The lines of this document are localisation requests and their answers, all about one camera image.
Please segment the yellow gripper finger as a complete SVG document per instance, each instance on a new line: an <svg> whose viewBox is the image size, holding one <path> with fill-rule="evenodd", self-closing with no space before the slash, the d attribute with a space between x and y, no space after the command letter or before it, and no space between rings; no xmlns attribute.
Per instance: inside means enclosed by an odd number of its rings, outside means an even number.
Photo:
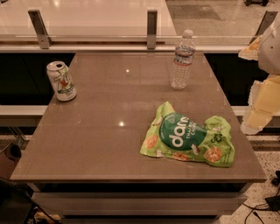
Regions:
<svg viewBox="0 0 280 224"><path fill-rule="evenodd" d="M251 44L238 53L238 57L244 60L258 60L259 46L263 36L257 37Z"/></svg>
<svg viewBox="0 0 280 224"><path fill-rule="evenodd" d="M255 80L249 93L248 107L241 131L255 135L280 111L280 75L270 74L264 81Z"/></svg>

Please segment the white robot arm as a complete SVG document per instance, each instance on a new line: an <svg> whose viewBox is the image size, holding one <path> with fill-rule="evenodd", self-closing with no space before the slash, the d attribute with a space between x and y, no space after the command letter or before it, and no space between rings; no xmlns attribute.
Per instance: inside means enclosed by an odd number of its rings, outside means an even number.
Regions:
<svg viewBox="0 0 280 224"><path fill-rule="evenodd" d="M256 60L259 68L269 74L264 81L253 82L242 118L241 131L255 135L280 112L280 18L276 17L262 35L239 52L238 57Z"/></svg>

